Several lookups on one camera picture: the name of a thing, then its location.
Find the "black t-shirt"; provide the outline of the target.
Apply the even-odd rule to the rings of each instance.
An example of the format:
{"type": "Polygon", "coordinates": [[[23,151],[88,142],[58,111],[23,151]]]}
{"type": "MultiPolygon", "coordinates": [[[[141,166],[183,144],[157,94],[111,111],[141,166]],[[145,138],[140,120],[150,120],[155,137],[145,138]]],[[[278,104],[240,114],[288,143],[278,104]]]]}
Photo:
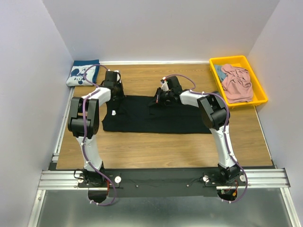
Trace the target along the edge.
{"type": "Polygon", "coordinates": [[[155,103],[155,97],[126,96],[108,101],[103,130],[168,134],[210,134],[197,107],[172,103],[155,103]]]}

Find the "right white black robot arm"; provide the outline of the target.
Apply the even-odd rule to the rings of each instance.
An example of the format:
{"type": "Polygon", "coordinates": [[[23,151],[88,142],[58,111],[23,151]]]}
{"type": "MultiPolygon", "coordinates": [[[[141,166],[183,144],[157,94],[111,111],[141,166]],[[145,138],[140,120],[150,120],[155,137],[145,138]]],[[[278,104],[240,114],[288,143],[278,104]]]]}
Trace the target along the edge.
{"type": "Polygon", "coordinates": [[[199,93],[192,90],[182,90],[176,93],[172,89],[158,88],[155,97],[156,103],[171,101],[198,107],[202,122],[210,129],[215,140],[219,158],[218,181],[223,185],[229,185],[242,175],[244,182],[248,182],[247,174],[237,161],[232,149],[229,135],[230,111],[219,93],[199,93]]]}

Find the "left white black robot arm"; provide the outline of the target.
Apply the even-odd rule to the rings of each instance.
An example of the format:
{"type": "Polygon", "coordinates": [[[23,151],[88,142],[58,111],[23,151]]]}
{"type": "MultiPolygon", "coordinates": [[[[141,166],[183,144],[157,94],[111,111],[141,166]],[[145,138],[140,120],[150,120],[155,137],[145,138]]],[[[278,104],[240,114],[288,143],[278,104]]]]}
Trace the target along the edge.
{"type": "Polygon", "coordinates": [[[96,134],[99,130],[99,108],[110,100],[124,98],[123,83],[103,81],[94,91],[82,97],[71,99],[68,116],[68,130],[72,132],[81,148],[84,159],[84,183],[95,187],[101,186],[106,180],[102,173],[103,160],[98,153],[96,134]]]}

